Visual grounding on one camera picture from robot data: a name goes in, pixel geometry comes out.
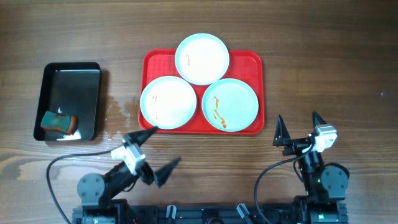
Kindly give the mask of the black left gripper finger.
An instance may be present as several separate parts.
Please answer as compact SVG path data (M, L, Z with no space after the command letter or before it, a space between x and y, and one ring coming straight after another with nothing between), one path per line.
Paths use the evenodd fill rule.
M175 169L180 161L181 158L179 157L154 172L154 182L158 187L161 187L166 183L167 179L171 176L172 171Z
M127 133L124 136L124 144L133 145L137 144L141 147L156 131L158 130L157 126L154 126L150 129L143 129L140 131L134 131Z

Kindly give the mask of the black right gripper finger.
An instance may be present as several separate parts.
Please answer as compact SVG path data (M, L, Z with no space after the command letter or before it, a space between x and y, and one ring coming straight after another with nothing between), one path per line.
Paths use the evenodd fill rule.
M281 115L278 115L275 135L272 145L275 147L286 146L291 143L290 134Z
M312 112L312 122L314 128L318 125L326 124L326 121L315 110Z

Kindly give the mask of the green orange sponge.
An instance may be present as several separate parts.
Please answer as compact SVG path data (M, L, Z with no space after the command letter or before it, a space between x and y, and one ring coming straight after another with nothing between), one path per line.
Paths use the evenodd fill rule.
M65 134L73 134L77 126L77 118L72 115L60 115L46 111L41 120L40 127L49 131L58 131Z

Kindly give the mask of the white plate top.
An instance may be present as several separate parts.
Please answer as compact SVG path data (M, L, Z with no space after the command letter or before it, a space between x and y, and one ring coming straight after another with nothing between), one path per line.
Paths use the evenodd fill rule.
M210 85L225 75L230 56L221 39L211 34L198 33L181 41L174 61L178 73L187 82Z

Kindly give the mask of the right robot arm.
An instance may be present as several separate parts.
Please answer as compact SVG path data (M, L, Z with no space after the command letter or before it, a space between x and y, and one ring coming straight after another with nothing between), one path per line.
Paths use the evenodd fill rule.
M314 111L313 131L305 138L292 139L281 116L277 118L272 145L283 147L284 156L295 156L301 172L308 199L315 203L332 203L344 200L349 172L337 163L324 163L321 153L334 145L335 127Z

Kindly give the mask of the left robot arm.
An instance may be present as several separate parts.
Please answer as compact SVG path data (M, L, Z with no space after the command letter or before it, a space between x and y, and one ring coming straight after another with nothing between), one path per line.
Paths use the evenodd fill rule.
M106 174L90 173L83 176L77 187L83 208L106 208L111 199L124 191L137 180L158 187L163 186L174 168L180 162L175 159L163 168L153 171L146 162L141 146L158 130L158 127L127 133L123 143L111 150L111 157L121 163Z

